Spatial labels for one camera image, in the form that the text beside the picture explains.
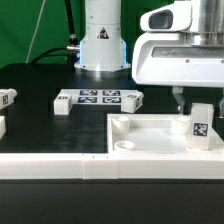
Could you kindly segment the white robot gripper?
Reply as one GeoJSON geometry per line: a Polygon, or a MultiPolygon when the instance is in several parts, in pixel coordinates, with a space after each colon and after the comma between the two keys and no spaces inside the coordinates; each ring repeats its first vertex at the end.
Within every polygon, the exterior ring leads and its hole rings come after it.
{"type": "Polygon", "coordinates": [[[136,83],[174,86],[180,114],[184,86],[224,87],[224,1],[176,1],[143,14],[140,27],[132,58],[136,83]]]}

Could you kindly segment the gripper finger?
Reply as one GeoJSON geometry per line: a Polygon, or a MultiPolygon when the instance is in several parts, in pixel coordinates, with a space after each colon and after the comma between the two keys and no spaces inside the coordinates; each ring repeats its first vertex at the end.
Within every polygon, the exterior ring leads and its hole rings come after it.
{"type": "Polygon", "coordinates": [[[219,101],[219,117],[220,118],[223,118],[224,117],[224,96],[219,101]]]}

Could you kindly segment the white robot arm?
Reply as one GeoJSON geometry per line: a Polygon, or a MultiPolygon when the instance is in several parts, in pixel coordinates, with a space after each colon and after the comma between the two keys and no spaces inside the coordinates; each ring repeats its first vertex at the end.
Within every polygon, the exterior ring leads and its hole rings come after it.
{"type": "Polygon", "coordinates": [[[131,63],[121,38],[121,0],[85,0],[85,12],[76,70],[109,77],[131,69],[140,85],[171,86],[180,106],[185,86],[221,88],[219,115],[224,117],[224,0],[174,0],[143,14],[144,33],[131,63]]]}

